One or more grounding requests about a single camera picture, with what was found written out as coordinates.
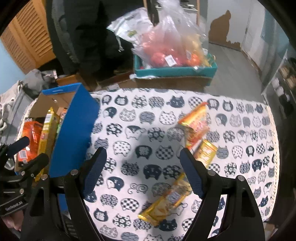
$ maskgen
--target teal crate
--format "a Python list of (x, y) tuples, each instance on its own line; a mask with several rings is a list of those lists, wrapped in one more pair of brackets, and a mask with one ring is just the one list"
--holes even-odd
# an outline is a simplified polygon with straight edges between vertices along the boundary
[(141, 58), (137, 55), (134, 55), (134, 69), (135, 69), (135, 74), (138, 77), (153, 75), (157, 77), (202, 76), (202, 77), (213, 78), (218, 68), (215, 61), (213, 61), (211, 67), (204, 67), (198, 70), (195, 70), (192, 67), (164, 67), (164, 68), (140, 69), (141, 66), (142, 66)]

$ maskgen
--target black jacket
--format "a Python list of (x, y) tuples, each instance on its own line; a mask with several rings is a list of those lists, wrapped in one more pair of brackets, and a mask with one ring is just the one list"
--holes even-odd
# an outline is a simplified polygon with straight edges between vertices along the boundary
[(143, 7), (142, 0), (63, 0), (67, 32), (78, 63), (65, 51), (52, 18), (52, 1), (46, 2), (46, 17), (53, 51), (66, 74), (80, 70), (87, 74), (112, 76), (113, 70), (132, 58), (132, 44), (121, 39), (123, 52), (113, 32), (106, 27), (118, 17)]

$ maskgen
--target brown stain on door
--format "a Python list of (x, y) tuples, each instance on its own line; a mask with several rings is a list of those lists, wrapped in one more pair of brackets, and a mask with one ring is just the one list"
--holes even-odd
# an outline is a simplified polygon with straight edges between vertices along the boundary
[(226, 41), (230, 18), (231, 13), (227, 10), (224, 15), (212, 21), (209, 30), (209, 42), (240, 50), (240, 42), (231, 43), (230, 41)]

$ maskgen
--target blue wall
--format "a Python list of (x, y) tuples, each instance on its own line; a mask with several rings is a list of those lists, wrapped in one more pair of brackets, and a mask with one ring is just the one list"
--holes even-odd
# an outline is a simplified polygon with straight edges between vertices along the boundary
[(0, 40), (0, 94), (24, 77), (25, 74), (15, 64)]

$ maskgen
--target drawstring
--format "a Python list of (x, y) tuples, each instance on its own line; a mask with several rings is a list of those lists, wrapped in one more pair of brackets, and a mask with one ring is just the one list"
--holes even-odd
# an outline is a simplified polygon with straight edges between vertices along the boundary
[(122, 52), (122, 51), (124, 51), (124, 49), (122, 48), (122, 46), (121, 46), (121, 42), (120, 42), (120, 38), (118, 37), (118, 36), (116, 36), (116, 39), (117, 39), (117, 42), (118, 42), (118, 44), (119, 44), (119, 52)]

